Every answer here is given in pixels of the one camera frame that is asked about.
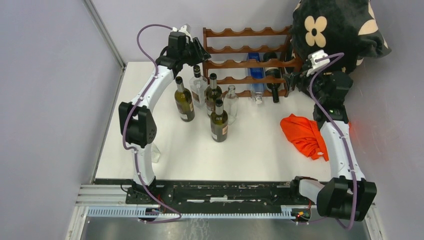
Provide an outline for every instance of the wine bottle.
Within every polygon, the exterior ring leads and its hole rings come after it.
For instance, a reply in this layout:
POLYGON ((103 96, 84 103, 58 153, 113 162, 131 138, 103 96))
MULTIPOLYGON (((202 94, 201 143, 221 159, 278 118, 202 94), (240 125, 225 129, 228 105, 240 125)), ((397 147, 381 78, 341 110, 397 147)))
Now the wine bottle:
POLYGON ((211 73, 209 80, 210 85, 206 88, 206 108, 208 117, 215 112, 215 102, 223 96, 223 91, 220 86, 218 86, 217 75, 215 73, 211 73))
MULTIPOLYGON (((277 59, 277 54, 275 52, 267 52, 263 55, 264 62, 267 62, 270 59, 277 59)), ((281 71, 278 67, 265 67, 265 76, 273 76, 276 79, 280 79, 281 71)), ((278 95, 278 88, 281 86, 281 83, 267 83, 266 86, 272 92, 273 102, 278 103, 280 101, 280 97, 278 95)))
POLYGON ((201 109, 206 103, 206 88, 208 80, 201 75, 199 65, 193 67, 194 77, 190 79, 190 90, 194 106, 201 109))
POLYGON ((236 94, 236 86, 229 85, 228 92, 224 97, 224 111, 228 114, 228 125, 234 123, 237 117, 239 96, 236 94))
POLYGON ((215 142, 221 143, 227 139, 228 135, 228 114, 224 110, 223 100, 217 99, 215 112, 210 115, 210 129, 215 142))
MULTIPOLYGON (((247 60, 254 59, 257 62, 261 61, 261 56, 259 52, 249 52, 247 54, 247 60)), ((262 67, 250 67, 247 69, 247 75, 255 79, 264 78, 264 69, 262 67)), ((250 96, 256 104, 262 104, 262 97, 264 96, 264 84, 263 83, 253 83, 249 85, 250 96)))
POLYGON ((195 108, 193 107, 193 99, 190 91, 184 87, 183 79, 180 76, 175 78, 176 91, 175 102, 179 111, 179 117, 184 122, 190 122, 195 119, 195 108))

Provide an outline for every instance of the white table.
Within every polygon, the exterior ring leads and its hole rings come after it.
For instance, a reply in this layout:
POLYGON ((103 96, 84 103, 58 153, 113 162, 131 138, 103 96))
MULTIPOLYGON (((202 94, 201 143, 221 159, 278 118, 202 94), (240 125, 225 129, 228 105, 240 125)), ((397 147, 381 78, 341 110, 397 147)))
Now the white table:
MULTIPOLYGON (((151 62, 129 62, 120 88, 107 137, 101 153, 97 179, 132 179, 133 158, 122 146, 118 106, 128 102, 144 86, 152 74, 151 62)), ((232 70, 235 78, 245 77, 243 69, 232 70)), ((218 79, 224 74, 216 72, 218 79)), ((184 66, 179 73, 186 88, 193 69, 184 66)), ((303 156, 286 139, 280 128, 282 118, 290 114, 312 119, 314 103, 295 90, 289 97, 264 97, 257 106, 250 98, 241 97, 237 119, 228 128, 226 141, 217 143, 211 137, 206 109, 195 108, 192 122, 183 122, 174 100, 175 83, 170 84, 153 111, 157 125, 154 143, 161 151, 158 163, 153 163, 157 179, 206 181, 290 181, 295 176, 309 176, 329 181, 330 164, 323 158, 311 160, 303 156)), ((236 92, 243 86, 236 85, 236 92)))

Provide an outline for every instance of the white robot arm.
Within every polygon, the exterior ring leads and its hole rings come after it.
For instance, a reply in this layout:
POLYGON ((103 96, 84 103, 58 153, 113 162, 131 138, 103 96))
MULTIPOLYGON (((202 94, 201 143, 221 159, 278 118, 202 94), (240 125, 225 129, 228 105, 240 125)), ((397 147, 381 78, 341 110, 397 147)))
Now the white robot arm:
MULTIPOLYGON (((309 55, 303 66, 304 71, 294 81, 301 90, 305 91, 306 86, 310 85, 312 80, 308 77, 311 74, 319 74, 326 68, 330 63, 327 58, 328 55, 323 50, 309 55)), ((355 158, 349 135, 349 120, 344 101, 353 80, 341 71, 314 77, 318 83, 312 83, 312 94, 317 101, 313 118, 327 148, 332 179, 324 185, 316 179, 298 176, 290 187, 295 194, 314 202, 319 215, 323 217, 350 219, 354 215, 355 221, 362 221, 377 194, 377 188, 375 183, 366 181, 355 158)))
POLYGON ((191 38, 190 26, 187 24, 179 30, 173 28, 169 34, 166 55, 161 55, 157 60, 157 74, 150 75, 146 85, 132 99, 131 102, 122 102, 119 105, 119 122, 121 134, 125 132, 125 140, 132 148, 135 169, 133 180, 141 185, 140 174, 143 183, 149 186, 155 179, 152 169, 152 142, 156 136, 156 124, 152 117, 152 111, 165 91, 167 86, 173 82, 177 74, 183 69, 184 64, 194 66, 211 57, 200 44, 199 40, 191 38), (130 110, 135 107, 127 128, 125 121, 130 110))

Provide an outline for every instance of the dark wine bottle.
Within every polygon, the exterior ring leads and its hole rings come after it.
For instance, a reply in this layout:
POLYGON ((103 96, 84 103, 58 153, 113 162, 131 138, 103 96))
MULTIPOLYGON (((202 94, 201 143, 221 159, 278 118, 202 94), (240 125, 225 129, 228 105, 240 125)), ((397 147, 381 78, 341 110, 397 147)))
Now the dark wine bottle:
POLYGON ((195 108, 193 107, 193 99, 190 91, 184 87, 183 79, 180 76, 175 78, 176 91, 175 102, 179 111, 179 117, 184 122, 190 122, 195 119, 195 108))
POLYGON ((210 115, 210 129, 215 142, 224 142, 228 135, 228 114, 224 110, 222 99, 216 100, 215 112, 210 115))
MULTIPOLYGON (((276 59, 277 54, 275 52, 267 52, 263 55, 263 61, 267 62, 270 59, 276 59)), ((273 76, 276 79, 281 78, 281 71, 278 67, 265 67, 265 76, 273 76)), ((278 103, 280 101, 280 97, 278 96, 278 88, 281 86, 281 83, 267 83, 266 86, 272 92, 272 100, 274 103, 278 103)))
POLYGON ((217 75, 215 73, 211 73, 209 80, 210 85, 206 88, 206 108, 208 117, 215 112, 215 102, 223 96, 223 91, 220 86, 218 86, 217 75))

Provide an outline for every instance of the wine rack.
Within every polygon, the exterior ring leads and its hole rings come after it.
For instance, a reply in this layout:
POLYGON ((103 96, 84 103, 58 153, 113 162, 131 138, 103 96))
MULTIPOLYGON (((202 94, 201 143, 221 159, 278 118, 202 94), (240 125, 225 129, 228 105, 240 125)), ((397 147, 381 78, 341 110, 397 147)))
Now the wine rack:
MULTIPOLYGON (((289 33, 291 26, 286 26, 282 30, 274 30, 271 27, 265 27, 260 31, 254 31, 250 27, 245 28, 242 31, 233 31, 231 28, 226 28, 221 32, 214 32, 209 28, 203 28, 203 47, 209 54, 247 54, 247 53, 267 53, 267 52, 277 52, 281 53, 280 59, 271 59, 267 62, 258 62, 255 59, 250 59, 246 61, 236 62, 233 59, 228 59, 223 63, 216 63, 211 60, 207 60, 203 63, 203 75, 209 81, 209 70, 210 69, 246 69, 246 68, 269 68, 269 67, 278 67, 278 68, 293 68, 295 72, 299 72, 302 68, 303 62, 297 53, 294 53, 296 57, 290 61, 284 61, 286 52, 289 48, 289 43, 291 40, 291 35, 289 33), (280 36, 286 35, 284 44, 278 47, 269 47, 267 45, 262 45, 257 48, 251 48, 248 45, 244 45, 238 49, 234 49, 231 46, 224 46, 222 49, 215 49, 212 46, 208 45, 208 38, 220 38, 220 37, 255 37, 255 36, 280 36)), ((217 81, 218 84, 282 84, 284 89, 278 92, 280 97, 289 96, 289 87, 283 78, 274 78, 272 76, 266 76, 262 79, 256 79, 251 76, 247 76, 243 79, 235 79, 232 76, 227 76, 221 80, 217 81)), ((243 92, 237 93, 239 97, 250 97, 250 91, 245 90, 243 92)), ((272 97, 272 93, 268 90, 265 90, 263 93, 264 97, 272 97)))

